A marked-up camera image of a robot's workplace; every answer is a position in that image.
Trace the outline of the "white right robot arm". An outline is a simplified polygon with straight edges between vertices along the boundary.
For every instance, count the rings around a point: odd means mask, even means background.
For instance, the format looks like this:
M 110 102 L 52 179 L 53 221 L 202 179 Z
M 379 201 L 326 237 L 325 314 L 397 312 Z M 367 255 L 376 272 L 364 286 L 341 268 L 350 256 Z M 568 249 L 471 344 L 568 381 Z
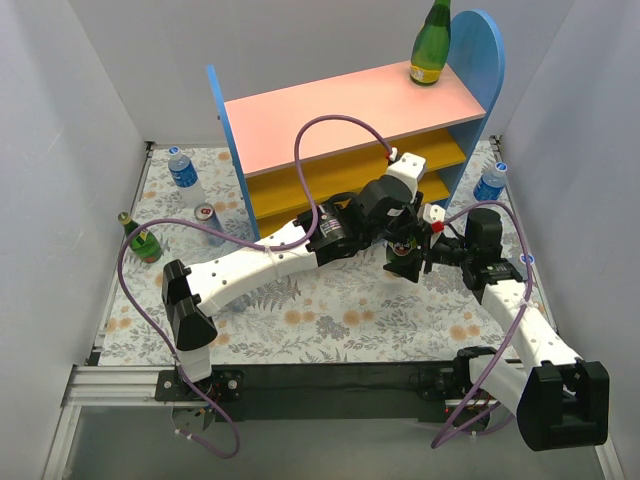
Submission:
M 608 438 L 610 378 L 599 361 L 569 347 L 530 302 L 531 275 L 502 255 L 498 212 L 468 212 L 465 233 L 445 236 L 445 211 L 425 205 L 393 222 L 387 237 L 400 247 L 385 270 L 415 281 L 436 264 L 456 266 L 465 286 L 503 328 L 519 364 L 503 348 L 469 347 L 453 361 L 454 389 L 469 401 L 485 391 L 516 418 L 533 451 L 602 445 Z

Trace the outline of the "green Perrier bottle yellow label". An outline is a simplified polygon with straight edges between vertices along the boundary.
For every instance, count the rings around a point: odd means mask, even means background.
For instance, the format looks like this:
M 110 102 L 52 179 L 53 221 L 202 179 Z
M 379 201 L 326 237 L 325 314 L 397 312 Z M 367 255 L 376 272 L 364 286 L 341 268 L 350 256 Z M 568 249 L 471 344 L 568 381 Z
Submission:
M 128 212 L 120 212 L 117 219 L 123 226 L 126 235 L 130 235 L 139 226 Z M 134 255 L 144 263 L 155 263 L 163 253 L 160 242 L 147 229 L 141 230 L 130 242 L 129 247 Z

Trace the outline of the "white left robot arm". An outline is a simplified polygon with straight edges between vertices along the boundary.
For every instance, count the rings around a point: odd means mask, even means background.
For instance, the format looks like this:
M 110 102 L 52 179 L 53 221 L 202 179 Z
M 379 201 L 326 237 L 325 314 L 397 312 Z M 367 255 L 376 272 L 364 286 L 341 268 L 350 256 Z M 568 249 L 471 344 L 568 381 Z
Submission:
M 163 269 L 162 300 L 175 340 L 178 387 L 193 400 L 213 386 L 208 345 L 217 337 L 212 316 L 246 293 L 299 272 L 355 256 L 419 199 L 419 181 L 386 173 L 355 195 L 336 194 L 318 205 L 316 225 L 304 212 L 249 248 L 209 262 Z

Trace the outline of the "green Perrier bottle red label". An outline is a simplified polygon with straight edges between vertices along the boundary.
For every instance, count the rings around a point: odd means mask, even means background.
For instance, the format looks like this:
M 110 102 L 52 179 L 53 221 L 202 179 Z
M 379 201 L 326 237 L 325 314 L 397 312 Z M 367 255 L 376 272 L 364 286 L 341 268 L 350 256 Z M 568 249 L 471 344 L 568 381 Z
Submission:
M 387 236 L 386 267 L 413 265 L 422 259 L 420 228 L 406 227 Z

